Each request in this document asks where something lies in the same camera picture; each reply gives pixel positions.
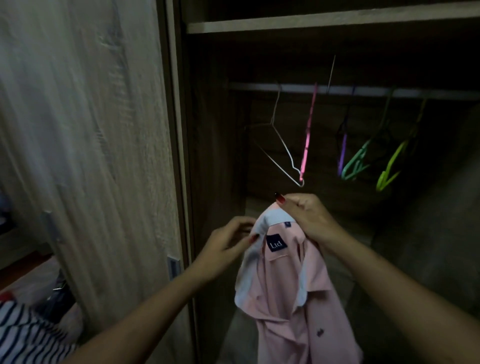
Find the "person's left arm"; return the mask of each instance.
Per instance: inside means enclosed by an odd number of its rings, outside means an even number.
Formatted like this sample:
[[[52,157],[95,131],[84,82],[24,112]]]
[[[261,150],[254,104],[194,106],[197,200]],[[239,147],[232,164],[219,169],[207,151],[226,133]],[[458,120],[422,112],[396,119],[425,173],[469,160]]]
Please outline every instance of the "person's left arm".
[[[64,364],[145,362],[188,300],[255,241],[254,236],[248,236],[254,222],[254,218],[235,217],[213,231],[197,259],[183,274],[123,320],[80,347]]]

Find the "closet rod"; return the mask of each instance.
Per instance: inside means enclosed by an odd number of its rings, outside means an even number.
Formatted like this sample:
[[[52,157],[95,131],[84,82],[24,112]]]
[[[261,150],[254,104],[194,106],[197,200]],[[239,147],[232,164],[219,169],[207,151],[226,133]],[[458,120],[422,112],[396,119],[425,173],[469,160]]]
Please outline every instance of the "closet rod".
[[[298,84],[281,84],[282,92],[291,94],[312,94],[313,85]],[[353,92],[354,86],[330,86],[329,95],[345,95],[345,96],[365,96],[365,97],[386,97],[390,88],[357,86]],[[278,84],[259,84],[259,83],[243,83],[230,82],[228,84],[230,90],[237,91],[278,91]],[[318,85],[317,94],[326,94],[327,85]],[[393,92],[392,97],[395,98],[419,98],[433,100],[456,100],[456,101],[478,101],[480,100],[480,92],[478,91],[457,91],[457,90],[422,90],[418,88],[397,88]]]

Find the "green hanger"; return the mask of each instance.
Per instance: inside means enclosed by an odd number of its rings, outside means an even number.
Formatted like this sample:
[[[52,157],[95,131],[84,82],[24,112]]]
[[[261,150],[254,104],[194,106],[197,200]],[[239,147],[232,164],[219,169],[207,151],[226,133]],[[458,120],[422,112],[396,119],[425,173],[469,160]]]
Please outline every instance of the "green hanger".
[[[342,170],[342,179],[344,181],[347,181],[347,180],[355,180],[357,175],[362,172],[363,170],[367,169],[370,164],[367,164],[367,165],[364,165],[363,164],[363,159],[365,158],[365,155],[367,154],[367,150],[368,150],[368,145],[370,144],[370,142],[375,139],[375,137],[379,134],[379,132],[383,129],[383,128],[386,128],[388,126],[388,122],[385,123],[385,119],[386,119],[386,116],[387,116],[387,111],[388,111],[388,106],[390,105],[390,100],[392,99],[392,95],[393,95],[393,91],[395,90],[395,87],[392,87],[390,89],[390,92],[388,93],[388,96],[387,96],[387,101],[385,103],[385,108],[384,108],[384,113],[382,115],[382,120],[380,121],[380,125],[379,125],[379,128],[378,128],[378,131],[377,133],[375,134],[374,137],[370,138],[369,140],[367,140],[365,142],[365,144],[362,146],[362,148],[360,148],[360,150],[353,156],[353,158],[350,160],[350,162],[348,162],[345,167],[343,168]],[[348,170],[350,169],[350,167],[353,166],[353,171],[352,173],[350,173],[349,175],[347,175],[347,172]]]
[[[418,124],[420,123],[420,120],[423,116],[423,110],[425,109],[426,104],[427,104],[427,99],[424,99],[422,101],[421,106],[420,106],[420,112],[419,112],[419,115],[417,117],[417,121],[415,122],[415,125],[413,126],[412,130],[410,131],[410,136],[408,137],[407,140],[404,140],[398,146],[395,153],[392,155],[392,157],[388,161],[387,168],[380,175],[380,177],[378,179],[378,182],[377,182],[377,191],[378,192],[383,191],[384,188],[386,186],[388,186],[400,174],[401,171],[398,171],[392,177],[388,178],[388,176],[390,175],[390,169],[392,168],[392,165],[395,162],[396,158],[400,155],[400,153],[402,153],[403,151],[405,151],[407,149],[409,141],[417,136]]]

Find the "pink shirt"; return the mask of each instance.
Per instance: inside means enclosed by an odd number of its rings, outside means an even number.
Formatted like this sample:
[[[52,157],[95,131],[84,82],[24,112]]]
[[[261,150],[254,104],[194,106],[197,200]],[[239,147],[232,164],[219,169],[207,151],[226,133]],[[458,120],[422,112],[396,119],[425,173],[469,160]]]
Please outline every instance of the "pink shirt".
[[[275,203],[257,220],[235,304],[257,322],[259,364],[362,361],[319,250]]]

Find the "person's left hand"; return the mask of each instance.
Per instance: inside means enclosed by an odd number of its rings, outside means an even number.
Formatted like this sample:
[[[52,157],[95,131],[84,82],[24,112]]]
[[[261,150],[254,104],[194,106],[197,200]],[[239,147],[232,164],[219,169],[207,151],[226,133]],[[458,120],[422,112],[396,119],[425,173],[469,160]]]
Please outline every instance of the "person's left hand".
[[[249,235],[254,223],[254,218],[236,216],[227,225],[213,230],[191,268],[205,281],[219,276],[257,239],[258,234]]]

